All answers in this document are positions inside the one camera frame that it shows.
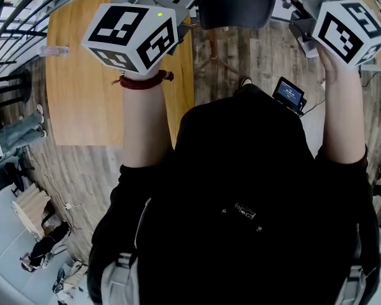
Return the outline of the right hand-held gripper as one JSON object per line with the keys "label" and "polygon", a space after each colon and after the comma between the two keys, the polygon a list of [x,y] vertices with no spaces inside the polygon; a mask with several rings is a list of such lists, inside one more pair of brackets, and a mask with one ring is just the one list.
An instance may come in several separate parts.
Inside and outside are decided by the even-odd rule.
{"label": "right hand-held gripper", "polygon": [[357,67],[381,50],[381,23],[362,0],[284,0],[300,16],[289,28],[307,58],[318,56],[324,46],[347,67]]}

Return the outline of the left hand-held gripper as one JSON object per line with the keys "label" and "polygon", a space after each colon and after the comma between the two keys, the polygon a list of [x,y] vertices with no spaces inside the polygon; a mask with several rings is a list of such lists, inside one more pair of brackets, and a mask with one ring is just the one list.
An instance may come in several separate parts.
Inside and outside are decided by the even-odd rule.
{"label": "left hand-held gripper", "polygon": [[146,75],[180,41],[195,0],[112,0],[97,9],[82,46],[103,65]]}

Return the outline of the grey cap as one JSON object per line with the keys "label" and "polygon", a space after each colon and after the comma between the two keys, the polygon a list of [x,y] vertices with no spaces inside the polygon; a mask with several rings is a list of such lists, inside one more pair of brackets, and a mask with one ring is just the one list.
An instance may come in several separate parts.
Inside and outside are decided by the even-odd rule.
{"label": "grey cap", "polygon": [[200,0],[202,29],[242,27],[261,29],[271,18],[276,0]]}

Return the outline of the person's left forearm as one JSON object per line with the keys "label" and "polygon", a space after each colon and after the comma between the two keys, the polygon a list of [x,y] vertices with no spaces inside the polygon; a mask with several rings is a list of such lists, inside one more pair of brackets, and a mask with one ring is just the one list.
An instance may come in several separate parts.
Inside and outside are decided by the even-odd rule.
{"label": "person's left forearm", "polygon": [[154,166],[171,150],[166,102],[160,84],[146,90],[123,88],[123,165]]}

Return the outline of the person's right forearm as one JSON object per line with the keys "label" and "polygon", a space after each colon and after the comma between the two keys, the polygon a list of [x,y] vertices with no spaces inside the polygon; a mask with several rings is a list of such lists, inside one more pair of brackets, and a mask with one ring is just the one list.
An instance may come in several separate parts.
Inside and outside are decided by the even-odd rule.
{"label": "person's right forearm", "polygon": [[323,154],[336,163],[355,163],[366,152],[358,70],[347,68],[321,44],[316,48],[325,71]]}

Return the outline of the black device with screen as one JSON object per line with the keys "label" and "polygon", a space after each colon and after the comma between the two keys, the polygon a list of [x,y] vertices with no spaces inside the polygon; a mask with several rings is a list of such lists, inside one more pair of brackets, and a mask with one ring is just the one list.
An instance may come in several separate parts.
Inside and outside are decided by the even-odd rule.
{"label": "black device with screen", "polygon": [[304,115],[303,108],[307,103],[304,92],[286,78],[279,78],[272,97],[298,116]]}

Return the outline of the clear plastic water bottle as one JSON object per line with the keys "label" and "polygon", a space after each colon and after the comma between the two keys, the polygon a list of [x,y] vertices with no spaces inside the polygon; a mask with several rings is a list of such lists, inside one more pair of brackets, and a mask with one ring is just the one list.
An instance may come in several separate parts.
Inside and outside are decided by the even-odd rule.
{"label": "clear plastic water bottle", "polygon": [[67,46],[41,46],[38,51],[40,57],[66,57],[68,54]]}

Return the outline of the light wooden table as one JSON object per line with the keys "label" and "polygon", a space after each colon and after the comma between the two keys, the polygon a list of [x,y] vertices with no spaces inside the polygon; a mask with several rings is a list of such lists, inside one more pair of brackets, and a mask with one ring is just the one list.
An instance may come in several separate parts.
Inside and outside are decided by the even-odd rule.
{"label": "light wooden table", "polygon": [[[81,42],[99,6],[112,0],[73,0],[50,16],[47,44],[67,46],[66,57],[46,59],[46,89],[55,142],[64,146],[118,146],[123,142],[124,72],[103,65]],[[182,116],[194,106],[191,19],[178,26],[180,41],[152,70],[173,79],[161,83],[168,125],[176,140]]]}

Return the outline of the black round stool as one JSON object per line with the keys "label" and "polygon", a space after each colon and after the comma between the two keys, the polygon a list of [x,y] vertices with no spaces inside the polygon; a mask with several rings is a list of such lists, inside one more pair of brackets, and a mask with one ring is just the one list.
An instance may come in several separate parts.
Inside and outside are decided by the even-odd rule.
{"label": "black round stool", "polygon": [[0,109],[2,107],[16,104],[18,102],[27,103],[30,99],[32,91],[32,80],[30,72],[27,69],[25,69],[20,73],[0,77],[0,82],[11,80],[19,80],[19,83],[0,88],[0,95],[8,92],[17,91],[19,93],[19,96],[0,102]]}

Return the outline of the person's black jacket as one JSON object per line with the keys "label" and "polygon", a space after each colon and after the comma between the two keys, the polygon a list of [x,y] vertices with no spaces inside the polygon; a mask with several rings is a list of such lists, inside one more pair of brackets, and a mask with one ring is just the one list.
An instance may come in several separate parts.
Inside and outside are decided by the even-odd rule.
{"label": "person's black jacket", "polygon": [[191,109],[156,166],[122,166],[92,237],[88,292],[138,264],[140,305],[335,305],[361,249],[360,305],[379,284],[378,224],[361,158],[313,156],[298,116],[264,92]]}

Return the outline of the black office chair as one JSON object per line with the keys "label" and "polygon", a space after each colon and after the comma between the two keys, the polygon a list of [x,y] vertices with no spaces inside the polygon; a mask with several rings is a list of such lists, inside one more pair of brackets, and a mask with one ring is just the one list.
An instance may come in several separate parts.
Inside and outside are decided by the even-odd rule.
{"label": "black office chair", "polygon": [[34,170],[35,168],[24,156],[18,158],[17,161],[7,161],[0,165],[0,191],[5,187],[15,185],[11,192],[17,197],[17,192],[25,191],[25,179],[32,180],[30,173]]}

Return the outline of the light wooden steps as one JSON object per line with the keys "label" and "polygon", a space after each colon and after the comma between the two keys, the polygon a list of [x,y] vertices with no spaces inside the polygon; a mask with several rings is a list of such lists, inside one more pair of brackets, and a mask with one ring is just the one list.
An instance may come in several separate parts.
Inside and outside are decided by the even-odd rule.
{"label": "light wooden steps", "polygon": [[36,240],[44,237],[43,213],[45,206],[51,200],[46,191],[40,191],[35,183],[32,183],[24,192],[12,201],[12,209],[26,230]]}

